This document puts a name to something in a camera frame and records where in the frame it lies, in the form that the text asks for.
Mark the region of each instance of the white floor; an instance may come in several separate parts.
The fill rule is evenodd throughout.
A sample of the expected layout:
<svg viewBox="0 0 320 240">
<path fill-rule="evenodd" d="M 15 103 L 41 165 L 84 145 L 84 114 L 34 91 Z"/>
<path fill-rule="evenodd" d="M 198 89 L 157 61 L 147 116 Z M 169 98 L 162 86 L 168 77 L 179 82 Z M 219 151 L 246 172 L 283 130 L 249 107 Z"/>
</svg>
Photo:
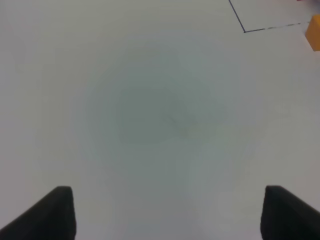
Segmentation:
<svg viewBox="0 0 320 240">
<path fill-rule="evenodd" d="M 77 240 L 259 240 L 266 185 L 320 210 L 301 25 L 244 34 L 228 0 L 3 0 L 0 51 L 0 226 L 58 185 Z"/>
</svg>

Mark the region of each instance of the dark line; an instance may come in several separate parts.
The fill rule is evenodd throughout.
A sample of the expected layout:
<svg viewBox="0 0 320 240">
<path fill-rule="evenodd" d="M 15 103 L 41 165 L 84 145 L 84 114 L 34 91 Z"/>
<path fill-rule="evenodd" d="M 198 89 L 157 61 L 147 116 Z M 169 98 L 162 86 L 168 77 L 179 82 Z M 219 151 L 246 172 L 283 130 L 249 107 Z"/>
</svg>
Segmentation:
<svg viewBox="0 0 320 240">
<path fill-rule="evenodd" d="M 260 29 L 255 29 L 255 30 L 250 30 L 250 31 L 245 31 L 244 33 L 251 33 L 251 32 L 257 32 L 257 31 L 262 31 L 262 30 L 266 30 L 265 28 L 260 28 Z"/>
<path fill-rule="evenodd" d="M 231 7 L 232 7 L 232 9 L 233 9 L 233 11 L 234 11 L 234 14 L 235 14 L 236 18 L 238 19 L 238 21 L 239 21 L 239 23 L 240 23 L 240 25 L 241 25 L 241 28 L 242 28 L 243 32 L 244 32 L 244 33 L 247 33 L 247 31 L 245 30 L 244 26 L 242 25 L 242 23 L 241 23 L 241 21 L 240 21 L 240 18 L 239 18 L 239 16 L 238 16 L 238 14 L 237 14 L 234 6 L 232 5 L 231 0 L 229 0 L 229 3 L 230 3 L 230 5 L 231 5 Z"/>
<path fill-rule="evenodd" d="M 292 23 L 292 24 L 287 24 L 287 25 L 282 25 L 282 26 L 271 26 L 271 27 L 266 28 L 266 30 L 269 30 L 269 29 L 281 29 L 281 28 L 285 28 L 285 27 L 297 26 L 297 25 L 308 24 L 308 23 L 309 23 L 309 21 Z"/>
</svg>

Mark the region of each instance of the orange block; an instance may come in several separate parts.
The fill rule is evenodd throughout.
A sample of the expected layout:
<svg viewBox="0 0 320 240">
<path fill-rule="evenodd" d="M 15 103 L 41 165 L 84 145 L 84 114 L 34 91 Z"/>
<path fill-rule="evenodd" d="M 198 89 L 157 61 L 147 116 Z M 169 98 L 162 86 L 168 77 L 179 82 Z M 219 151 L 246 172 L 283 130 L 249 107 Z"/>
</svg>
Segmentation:
<svg viewBox="0 0 320 240">
<path fill-rule="evenodd" d="M 320 14 L 312 16 L 305 37 L 313 51 L 320 51 Z"/>
</svg>

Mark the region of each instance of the orange object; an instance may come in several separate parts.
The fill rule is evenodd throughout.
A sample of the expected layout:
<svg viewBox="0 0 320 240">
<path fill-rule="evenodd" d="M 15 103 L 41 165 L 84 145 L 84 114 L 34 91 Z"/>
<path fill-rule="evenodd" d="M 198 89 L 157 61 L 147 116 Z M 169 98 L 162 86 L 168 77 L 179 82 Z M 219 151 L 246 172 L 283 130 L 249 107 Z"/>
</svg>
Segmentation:
<svg viewBox="0 0 320 240">
<path fill-rule="evenodd" d="M 305 37 L 313 51 L 320 51 L 320 14 L 312 16 Z"/>
</svg>

